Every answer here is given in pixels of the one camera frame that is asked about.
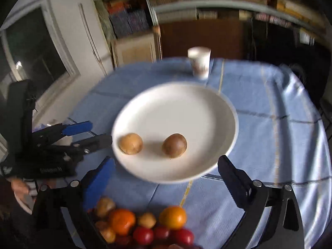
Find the tablecloth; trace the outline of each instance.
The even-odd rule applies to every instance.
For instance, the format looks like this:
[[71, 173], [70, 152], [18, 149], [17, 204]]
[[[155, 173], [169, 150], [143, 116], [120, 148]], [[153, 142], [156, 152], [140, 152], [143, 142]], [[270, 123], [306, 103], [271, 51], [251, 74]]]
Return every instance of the tablecloth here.
[[[111, 133], [117, 114], [140, 92], [155, 85], [190, 81], [224, 93], [236, 108], [239, 135], [229, 159], [251, 179], [266, 185], [291, 184], [300, 207], [305, 248], [312, 247], [326, 228], [331, 214], [332, 169], [321, 117], [301, 82], [287, 66], [250, 61], [214, 59], [209, 78], [192, 76], [187, 59], [173, 58], [156, 63], [137, 63], [118, 68], [102, 80], [69, 116], [72, 122], [90, 120], [96, 134]], [[91, 137], [77, 135], [74, 140]], [[77, 177], [95, 169], [111, 149], [85, 156]], [[219, 249], [243, 215], [237, 208], [217, 169], [189, 183], [163, 185], [140, 180], [119, 164], [105, 195], [119, 207], [156, 215], [168, 205], [183, 205], [186, 227], [195, 243]], [[255, 246], [269, 215], [265, 208], [248, 248]], [[73, 239], [82, 246], [73, 226]]]

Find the white cup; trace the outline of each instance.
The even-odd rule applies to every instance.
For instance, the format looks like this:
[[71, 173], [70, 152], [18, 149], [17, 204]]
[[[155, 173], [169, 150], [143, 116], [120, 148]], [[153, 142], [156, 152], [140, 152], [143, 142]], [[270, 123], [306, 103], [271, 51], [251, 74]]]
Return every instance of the white cup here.
[[211, 50], [205, 47], [193, 47], [188, 49], [188, 58], [193, 67], [193, 74], [199, 79], [209, 77]]

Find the white plate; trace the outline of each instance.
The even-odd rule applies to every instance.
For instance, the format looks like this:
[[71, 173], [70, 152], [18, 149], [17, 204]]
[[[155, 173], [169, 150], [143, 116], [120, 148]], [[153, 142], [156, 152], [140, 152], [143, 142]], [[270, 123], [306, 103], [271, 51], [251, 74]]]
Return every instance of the white plate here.
[[[112, 129], [112, 147], [133, 175], [155, 183], [181, 183], [210, 172], [220, 156], [230, 153], [238, 124], [236, 110], [224, 95], [192, 83], [167, 83], [125, 105]], [[118, 146], [128, 133], [143, 139], [144, 147], [136, 155], [124, 154]], [[188, 147], [182, 156], [170, 159], [161, 145], [174, 133], [182, 134]]]

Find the plate rim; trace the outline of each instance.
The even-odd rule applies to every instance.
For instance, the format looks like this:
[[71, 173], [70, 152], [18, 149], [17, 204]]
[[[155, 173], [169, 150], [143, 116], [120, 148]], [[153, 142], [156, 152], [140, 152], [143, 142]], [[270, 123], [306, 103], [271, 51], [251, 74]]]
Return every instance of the plate rim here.
[[134, 173], [132, 173], [130, 170], [128, 170], [123, 164], [122, 162], [117, 158], [116, 156], [116, 153], [114, 152], [114, 149], [113, 149], [113, 145], [115, 145], [115, 142], [113, 141], [114, 137], [114, 130], [115, 130], [115, 125], [117, 124], [120, 116], [122, 115], [122, 113], [126, 110], [127, 106], [133, 101], [135, 100], [137, 97], [141, 96], [142, 94], [145, 94], [145, 93], [148, 93], [150, 92], [151, 90], [153, 89], [157, 89], [157, 88], [160, 88], [160, 87], [163, 87], [163, 86], [170, 86], [170, 85], [189, 85], [189, 86], [195, 86], [195, 87], [198, 87], [198, 88], [203, 88], [203, 89], [207, 89], [207, 90], [210, 90], [212, 93], [218, 95], [219, 97], [221, 97], [228, 105], [228, 107], [230, 108], [230, 110], [232, 111], [233, 113], [233, 117], [235, 119], [235, 133], [234, 133], [234, 136], [233, 136], [233, 140], [232, 140], [232, 143], [231, 145], [229, 146], [227, 152], [225, 153], [226, 156], [228, 156], [230, 154], [230, 152], [233, 150], [234, 146], [235, 146], [235, 143], [236, 143], [236, 140], [238, 138], [238, 134], [239, 134], [239, 118], [238, 118], [238, 115], [237, 115], [237, 111], [234, 107], [234, 105], [232, 104], [232, 102], [229, 100], [229, 98], [223, 94], [222, 92], [218, 92], [217, 90], [215, 89], [212, 89], [211, 87], [206, 87], [206, 86], [202, 86], [196, 82], [190, 82], [190, 81], [172, 81], [172, 82], [166, 82], [166, 83], [162, 83], [162, 84], [158, 84], [158, 85], [155, 85], [155, 86], [152, 86], [142, 92], [140, 92], [139, 94], [135, 95], [132, 99], [130, 99], [123, 107], [122, 109], [119, 111], [119, 113], [117, 114], [117, 117], [115, 118], [114, 120], [114, 123], [113, 123], [113, 126], [112, 126], [112, 131], [111, 131], [111, 136], [112, 136], [112, 151], [113, 151], [113, 154], [114, 154], [114, 157], [115, 159], [117, 160], [117, 162], [120, 163], [120, 165], [127, 171], [129, 172], [130, 174], [132, 174], [133, 176], [139, 178], [139, 179], [142, 179], [144, 181], [147, 181], [147, 182], [151, 182], [151, 183], [157, 183], [157, 184], [180, 184], [180, 183], [185, 183], [185, 182], [188, 182], [188, 181], [191, 181], [191, 180], [195, 180], [195, 179], [198, 179], [202, 176], [204, 176], [205, 174], [209, 173], [211, 170], [215, 169], [218, 165], [218, 162], [215, 163], [215, 165], [211, 166], [210, 168], [208, 168], [207, 170], [201, 172], [200, 174], [197, 174], [197, 175], [193, 175], [189, 178], [185, 178], [185, 179], [176, 179], [176, 180], [173, 180], [173, 181], [164, 181], [164, 180], [150, 180], [150, 179], [146, 179], [146, 178], [143, 178], [139, 175], [136, 175]]

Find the white shelf edge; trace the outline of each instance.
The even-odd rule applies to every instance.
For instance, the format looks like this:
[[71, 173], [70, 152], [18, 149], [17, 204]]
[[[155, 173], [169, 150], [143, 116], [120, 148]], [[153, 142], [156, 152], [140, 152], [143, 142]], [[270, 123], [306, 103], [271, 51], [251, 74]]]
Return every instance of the white shelf edge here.
[[310, 24], [308, 24], [304, 21], [300, 21], [296, 17], [293, 17], [289, 14], [280, 12], [267, 5], [260, 5], [260, 4], [247, 2], [247, 1], [241, 1], [241, 0], [186, 0], [186, 1], [169, 3], [169, 4], [165, 4], [165, 5], [154, 6], [153, 9], [156, 13], [164, 13], [164, 12], [171, 12], [171, 11], [176, 11], [176, 10], [199, 8], [199, 7], [223, 7], [223, 8], [250, 10], [250, 11], [255, 11], [255, 12], [266, 13], [268, 15], [279, 17], [286, 21], [297, 24], [303, 28], [306, 28], [309, 31], [314, 32], [318, 36], [325, 38], [325, 34], [323, 34], [321, 31], [319, 31], [319, 29], [316, 29], [315, 27], [311, 26]]

